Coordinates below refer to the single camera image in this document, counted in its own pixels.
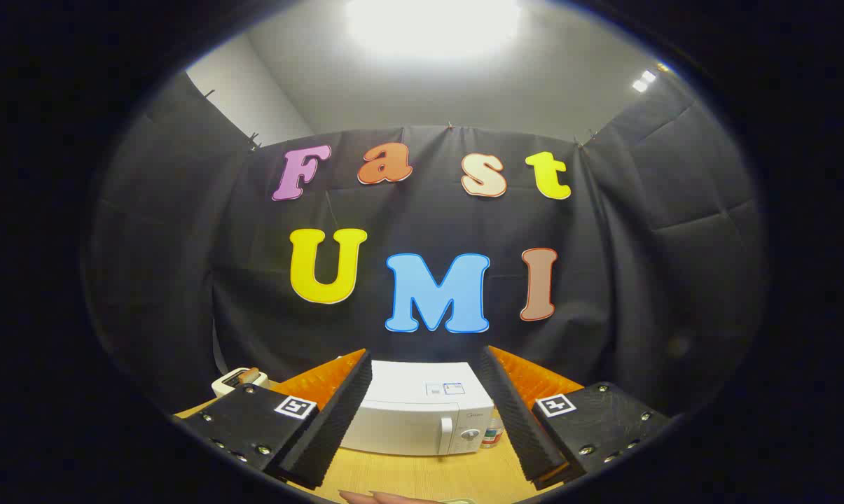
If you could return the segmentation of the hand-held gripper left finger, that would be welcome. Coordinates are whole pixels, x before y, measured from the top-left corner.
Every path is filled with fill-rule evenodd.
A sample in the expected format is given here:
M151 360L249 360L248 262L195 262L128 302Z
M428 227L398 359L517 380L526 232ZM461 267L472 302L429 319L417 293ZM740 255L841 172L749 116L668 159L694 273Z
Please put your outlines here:
M323 484L373 380L367 350L264 387L239 379L211 404L173 421L236 465L313 490Z

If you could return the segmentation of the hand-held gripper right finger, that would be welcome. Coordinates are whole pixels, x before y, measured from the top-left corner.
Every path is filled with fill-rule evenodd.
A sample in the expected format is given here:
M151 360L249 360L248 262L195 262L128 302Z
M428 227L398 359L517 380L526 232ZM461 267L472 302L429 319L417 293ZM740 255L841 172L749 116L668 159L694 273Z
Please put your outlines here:
M616 465L672 421L611 382L579 385L495 346L483 348L479 379L537 490Z

